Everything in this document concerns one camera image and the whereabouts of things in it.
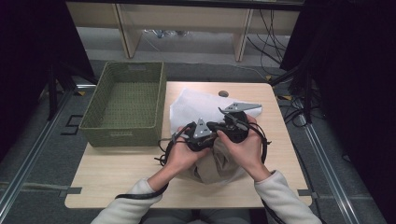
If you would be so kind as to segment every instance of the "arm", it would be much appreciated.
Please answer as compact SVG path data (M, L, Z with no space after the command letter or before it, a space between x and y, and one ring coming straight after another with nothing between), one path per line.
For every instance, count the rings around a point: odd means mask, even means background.
M247 116L250 123L257 121ZM235 161L254 179L255 189L267 205L286 223L321 223L312 211L289 188L285 177L273 174L262 164L262 140L251 129L247 139L236 144L223 132L218 132Z
M180 137L177 141L184 141L184 139ZM160 190L180 172L189 169L198 159L202 158L208 152L209 148L199 152L193 152L186 144L176 143L171 150L165 166L152 177L139 180L127 194L147 194ZM145 200L116 199L96 217L92 224L137 224L149 208L154 203L159 202L161 198L162 195Z

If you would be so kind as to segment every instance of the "person's left hand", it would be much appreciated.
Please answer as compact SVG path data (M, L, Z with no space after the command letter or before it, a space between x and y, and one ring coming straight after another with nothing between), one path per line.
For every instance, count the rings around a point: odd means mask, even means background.
M201 151L194 152L184 143L185 141L186 140L182 137L177 139L166 163L166 165L172 166L179 172L189 169L196 161L204 157L210 151L207 147Z

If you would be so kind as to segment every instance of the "sleeve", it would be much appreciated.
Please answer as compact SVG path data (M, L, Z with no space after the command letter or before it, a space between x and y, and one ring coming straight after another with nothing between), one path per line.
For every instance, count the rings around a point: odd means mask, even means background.
M285 176L275 171L270 177L256 182L254 187L263 201L286 223L321 223L309 207L289 188Z
M149 186L147 178L140 179L133 188L127 193L129 194L147 194L153 193L154 190ZM161 200L160 195L155 198L146 200L124 199L119 198L110 203L107 208L102 210L93 220L92 224L138 224L143 215L147 213L149 208Z

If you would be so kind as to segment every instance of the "green basket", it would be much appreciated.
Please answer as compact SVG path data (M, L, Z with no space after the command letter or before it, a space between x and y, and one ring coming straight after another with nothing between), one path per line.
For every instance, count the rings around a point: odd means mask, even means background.
M165 93L163 63L106 63L79 128L93 147L157 146Z

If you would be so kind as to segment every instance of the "light wood tabletop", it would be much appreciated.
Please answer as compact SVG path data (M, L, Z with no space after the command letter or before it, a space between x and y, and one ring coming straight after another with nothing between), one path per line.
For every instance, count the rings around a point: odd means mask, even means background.
M227 91L229 97L262 105L256 118L268 141L266 166L280 171L290 188L307 189L303 172L297 161L289 133L282 119L273 89L264 83L227 82L167 82L163 113L163 138L170 137L169 108L183 88L218 95ZM104 208L115 196L125 193L142 177L150 177L162 167L154 157L163 153L158 147L92 147L87 145L71 188L81 188L78 194L68 194L69 208ZM310 196L300 196L311 204ZM262 207L259 195L248 175L228 184L205 185L187 177L174 178L153 208L254 208Z

